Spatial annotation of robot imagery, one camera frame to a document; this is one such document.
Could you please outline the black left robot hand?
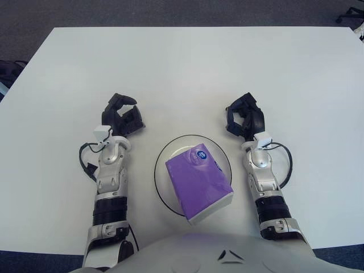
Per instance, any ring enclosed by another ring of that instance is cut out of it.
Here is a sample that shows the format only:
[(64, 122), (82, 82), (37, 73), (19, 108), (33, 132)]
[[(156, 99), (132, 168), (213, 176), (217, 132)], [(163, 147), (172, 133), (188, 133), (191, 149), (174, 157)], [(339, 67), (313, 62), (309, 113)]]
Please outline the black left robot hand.
[[(131, 109), (120, 115), (123, 106)], [(101, 124), (111, 127), (112, 136), (127, 137), (128, 135), (145, 128), (142, 115), (137, 107), (137, 101), (131, 97), (115, 93), (108, 102), (101, 115)]]

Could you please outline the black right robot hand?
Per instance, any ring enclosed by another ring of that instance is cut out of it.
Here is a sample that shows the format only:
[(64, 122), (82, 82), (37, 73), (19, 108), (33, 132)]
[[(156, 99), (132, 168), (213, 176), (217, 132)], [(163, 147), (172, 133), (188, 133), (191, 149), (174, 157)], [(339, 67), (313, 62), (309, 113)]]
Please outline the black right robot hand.
[[(226, 113), (227, 131), (237, 137), (243, 137), (245, 141), (253, 141), (255, 134), (265, 131), (264, 114), (249, 92), (228, 106)], [(243, 119), (241, 124), (234, 121), (234, 113)]]

